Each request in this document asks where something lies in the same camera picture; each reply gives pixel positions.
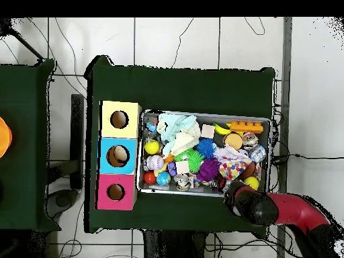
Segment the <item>green table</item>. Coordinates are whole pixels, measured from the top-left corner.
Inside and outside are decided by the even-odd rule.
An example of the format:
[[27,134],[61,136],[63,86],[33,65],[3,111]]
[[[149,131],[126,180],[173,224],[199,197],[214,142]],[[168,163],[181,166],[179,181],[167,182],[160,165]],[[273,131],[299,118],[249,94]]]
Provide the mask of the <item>green table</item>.
[[274,77],[272,68],[245,71],[121,67],[112,66],[106,56],[96,56],[85,72],[85,231],[146,228],[256,232],[264,236],[264,226],[252,226],[230,215],[222,198],[139,193],[133,211],[95,210],[98,106],[99,100],[130,101],[139,103],[144,110],[270,118]]
[[0,65],[0,116],[13,140],[0,159],[0,229],[58,229],[44,211],[47,181],[47,82],[54,60]]

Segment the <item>wooden block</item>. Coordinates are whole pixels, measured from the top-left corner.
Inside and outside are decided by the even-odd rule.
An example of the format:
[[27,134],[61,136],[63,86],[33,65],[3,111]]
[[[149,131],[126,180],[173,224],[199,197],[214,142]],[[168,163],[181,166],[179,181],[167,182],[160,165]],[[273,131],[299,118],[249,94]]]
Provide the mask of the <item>wooden block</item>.
[[96,210],[132,210],[137,197],[134,175],[100,174],[97,184]]
[[133,175],[136,170],[137,140],[124,138],[101,138],[100,165],[101,174]]
[[209,126],[207,124],[204,124],[204,125],[202,125],[201,137],[213,139],[214,131],[215,131],[215,127],[214,126]]
[[189,163],[187,161],[176,161],[175,168],[177,168],[177,174],[189,173]]
[[141,107],[137,103],[101,101],[100,108],[102,137],[138,138]]

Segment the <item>orange lego brick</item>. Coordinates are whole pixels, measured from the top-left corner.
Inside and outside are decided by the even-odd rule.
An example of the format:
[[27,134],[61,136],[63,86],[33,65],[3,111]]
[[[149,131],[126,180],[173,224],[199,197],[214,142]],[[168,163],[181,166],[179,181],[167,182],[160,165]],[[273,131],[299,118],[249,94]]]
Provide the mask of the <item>orange lego brick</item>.
[[258,122],[232,121],[230,130],[233,132],[253,132],[254,134],[260,134],[263,132],[263,127]]

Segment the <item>round hole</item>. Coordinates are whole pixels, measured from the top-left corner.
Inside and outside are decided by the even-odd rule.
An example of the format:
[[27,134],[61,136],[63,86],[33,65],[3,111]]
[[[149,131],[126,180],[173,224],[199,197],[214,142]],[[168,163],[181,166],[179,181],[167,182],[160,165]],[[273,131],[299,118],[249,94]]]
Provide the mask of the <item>round hole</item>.
[[107,189],[107,196],[114,201],[119,201],[124,197],[124,188],[120,184],[112,184]]
[[129,123],[129,117],[126,112],[115,111],[111,115],[110,122],[114,128],[125,128]]
[[129,151],[125,146],[111,146],[107,151],[106,159],[113,167],[123,167],[129,161]]

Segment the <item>blue ball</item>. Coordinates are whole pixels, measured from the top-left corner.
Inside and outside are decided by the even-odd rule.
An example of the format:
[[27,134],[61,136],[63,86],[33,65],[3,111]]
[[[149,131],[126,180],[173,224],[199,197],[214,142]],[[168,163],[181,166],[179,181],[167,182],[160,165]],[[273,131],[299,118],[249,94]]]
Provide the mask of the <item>blue ball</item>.
[[171,180],[170,174],[168,172],[160,172],[157,177],[157,183],[159,185],[167,185]]

